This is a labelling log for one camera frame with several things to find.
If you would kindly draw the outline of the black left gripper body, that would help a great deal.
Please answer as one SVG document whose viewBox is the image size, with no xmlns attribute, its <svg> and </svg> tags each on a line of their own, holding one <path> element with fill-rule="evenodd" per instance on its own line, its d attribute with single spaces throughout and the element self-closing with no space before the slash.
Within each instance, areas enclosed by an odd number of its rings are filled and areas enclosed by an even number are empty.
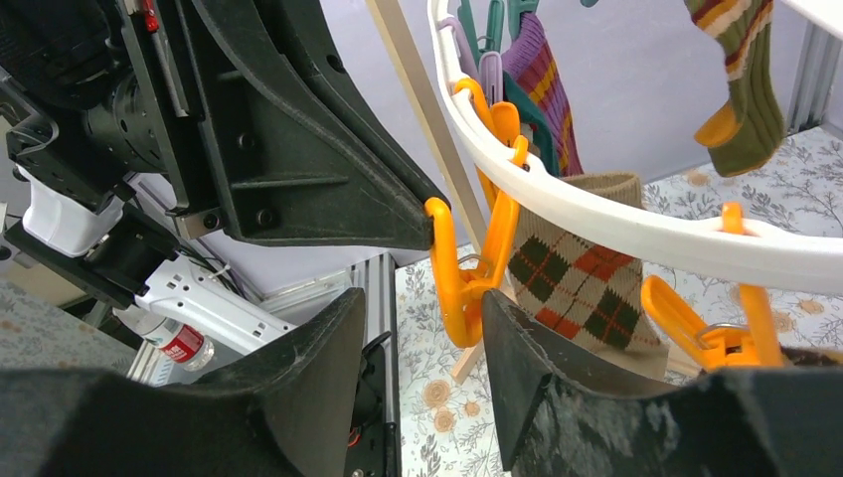
<svg viewBox="0 0 843 477">
<path fill-rule="evenodd" d="M 5 1 L 1 112 L 11 159 L 99 212 L 135 173 L 198 211 L 198 86 L 188 1 Z"/>
</svg>

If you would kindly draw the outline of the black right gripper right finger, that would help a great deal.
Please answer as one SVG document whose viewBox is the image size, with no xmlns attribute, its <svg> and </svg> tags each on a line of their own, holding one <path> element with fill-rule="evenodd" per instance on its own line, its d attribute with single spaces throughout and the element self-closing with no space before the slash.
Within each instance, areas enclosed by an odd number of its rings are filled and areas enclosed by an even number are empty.
<svg viewBox="0 0 843 477">
<path fill-rule="evenodd" d="M 842 371 L 734 368 L 676 387 L 482 298 L 503 468 L 514 476 L 838 476 Z"/>
</svg>

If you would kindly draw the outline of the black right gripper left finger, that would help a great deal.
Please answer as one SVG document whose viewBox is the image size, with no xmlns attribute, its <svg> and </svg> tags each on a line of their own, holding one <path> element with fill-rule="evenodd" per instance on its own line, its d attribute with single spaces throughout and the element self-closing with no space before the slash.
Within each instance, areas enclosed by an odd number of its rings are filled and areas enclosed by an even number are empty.
<svg viewBox="0 0 843 477">
<path fill-rule="evenodd" d="M 1 376 L 5 476 L 340 476 L 366 318 L 350 288 L 190 385 L 104 370 Z"/>
</svg>

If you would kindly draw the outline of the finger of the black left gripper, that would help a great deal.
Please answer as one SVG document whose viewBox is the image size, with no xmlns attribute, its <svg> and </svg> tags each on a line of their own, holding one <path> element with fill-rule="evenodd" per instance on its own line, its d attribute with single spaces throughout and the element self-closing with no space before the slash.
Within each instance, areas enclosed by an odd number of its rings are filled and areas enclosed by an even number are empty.
<svg viewBox="0 0 843 477">
<path fill-rule="evenodd" d="M 261 246 L 425 250 L 439 187 L 347 73 L 316 1 L 161 1 L 188 98 L 161 154 L 180 193 Z"/>
</svg>

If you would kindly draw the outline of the purple yellow striped sock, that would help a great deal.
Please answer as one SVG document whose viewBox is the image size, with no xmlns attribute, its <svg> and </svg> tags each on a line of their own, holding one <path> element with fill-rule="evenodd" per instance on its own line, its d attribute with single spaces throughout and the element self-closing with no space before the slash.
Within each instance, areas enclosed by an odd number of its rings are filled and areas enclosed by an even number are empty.
<svg viewBox="0 0 843 477">
<path fill-rule="evenodd" d="M 584 169 L 576 143 L 573 111 L 546 30 L 536 13 L 522 16 L 520 34 L 502 54 L 502 66 L 543 111 L 554 137 L 561 168 L 559 177 L 581 175 Z M 522 126 L 532 133 L 530 126 L 523 123 Z"/>
</svg>

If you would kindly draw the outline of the teal clothespin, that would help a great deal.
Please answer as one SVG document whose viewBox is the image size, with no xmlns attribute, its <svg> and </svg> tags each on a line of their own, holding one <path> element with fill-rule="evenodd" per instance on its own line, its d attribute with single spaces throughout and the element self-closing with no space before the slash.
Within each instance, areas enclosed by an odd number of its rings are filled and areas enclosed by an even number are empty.
<svg viewBox="0 0 843 477">
<path fill-rule="evenodd" d="M 460 22 L 468 40 L 472 60 L 478 65 L 482 54 L 490 51 L 501 51 L 504 27 L 507 27 L 510 39 L 515 40 L 520 34 L 522 16 L 527 13 L 535 13 L 539 4 L 539 0 L 489 1 L 485 33 L 478 36 L 471 2 L 468 0 L 460 1 L 456 10 L 457 20 Z"/>
</svg>

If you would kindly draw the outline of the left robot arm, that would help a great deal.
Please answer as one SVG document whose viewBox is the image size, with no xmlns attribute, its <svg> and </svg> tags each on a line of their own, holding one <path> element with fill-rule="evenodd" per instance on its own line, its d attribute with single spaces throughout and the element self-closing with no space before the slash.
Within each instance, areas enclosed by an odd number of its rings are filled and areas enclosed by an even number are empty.
<svg viewBox="0 0 843 477">
<path fill-rule="evenodd" d="M 348 76 L 317 1 L 5 1 L 8 241 L 97 299 L 241 353 L 288 331 L 182 243 L 425 250 L 441 190 Z"/>
</svg>

